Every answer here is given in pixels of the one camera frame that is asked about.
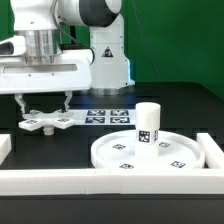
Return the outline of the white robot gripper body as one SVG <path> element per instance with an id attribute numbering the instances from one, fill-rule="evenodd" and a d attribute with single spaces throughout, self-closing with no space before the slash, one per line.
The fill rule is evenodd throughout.
<path id="1" fill-rule="evenodd" d="M 51 65 L 5 65 L 0 71 L 0 94 L 88 90 L 91 72 L 87 62 Z"/>

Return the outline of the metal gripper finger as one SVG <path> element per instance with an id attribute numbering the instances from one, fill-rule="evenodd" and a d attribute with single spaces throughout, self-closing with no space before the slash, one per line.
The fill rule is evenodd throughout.
<path id="1" fill-rule="evenodd" d="M 70 101 L 72 99 L 72 96 L 73 96 L 72 91 L 66 91 L 65 92 L 66 99 L 65 99 L 64 103 L 61 106 L 61 112 L 62 113 L 68 112 L 68 110 L 69 110 L 69 103 L 70 103 Z"/>
<path id="2" fill-rule="evenodd" d="M 18 103 L 18 105 L 20 106 L 21 112 L 23 114 L 29 114 L 30 113 L 30 108 L 26 104 L 25 100 L 23 99 L 23 95 L 22 94 L 15 94 L 14 98 L 15 98 L 16 102 Z"/>

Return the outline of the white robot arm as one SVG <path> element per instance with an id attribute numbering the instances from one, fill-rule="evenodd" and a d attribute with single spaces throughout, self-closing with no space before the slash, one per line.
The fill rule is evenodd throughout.
<path id="1" fill-rule="evenodd" d="M 0 95 L 24 114 L 27 93 L 114 95 L 131 86 L 122 0 L 9 0 L 15 35 L 0 41 Z"/>

